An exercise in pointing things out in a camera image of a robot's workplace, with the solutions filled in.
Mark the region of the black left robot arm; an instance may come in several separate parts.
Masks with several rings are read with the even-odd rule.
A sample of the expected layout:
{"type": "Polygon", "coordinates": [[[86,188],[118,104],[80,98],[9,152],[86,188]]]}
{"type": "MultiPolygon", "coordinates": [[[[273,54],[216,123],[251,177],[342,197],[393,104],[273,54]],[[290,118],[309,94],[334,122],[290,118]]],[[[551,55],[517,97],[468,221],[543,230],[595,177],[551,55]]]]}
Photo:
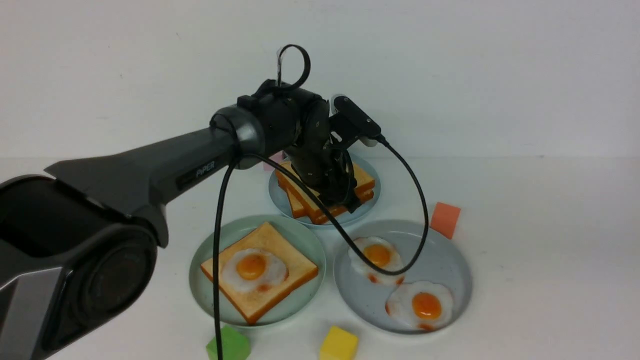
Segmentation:
{"type": "Polygon", "coordinates": [[[169,242],[166,205],[226,167],[285,151],[325,207],[356,210],[329,111],[318,94],[266,80],[205,129],[2,183],[1,358],[45,360],[128,309],[169,242]]]}

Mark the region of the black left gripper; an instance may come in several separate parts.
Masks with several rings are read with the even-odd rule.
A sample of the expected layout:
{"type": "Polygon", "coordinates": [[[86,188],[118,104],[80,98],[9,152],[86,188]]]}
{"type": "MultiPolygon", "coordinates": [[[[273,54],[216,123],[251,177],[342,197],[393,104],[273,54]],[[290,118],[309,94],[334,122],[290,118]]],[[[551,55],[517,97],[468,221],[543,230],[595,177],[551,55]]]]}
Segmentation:
{"type": "Polygon", "coordinates": [[[287,149],[287,155],[302,183],[317,193],[330,214],[352,214],[362,205],[355,193],[354,162],[349,152],[336,148],[332,140],[324,127],[308,128],[287,149]]]}

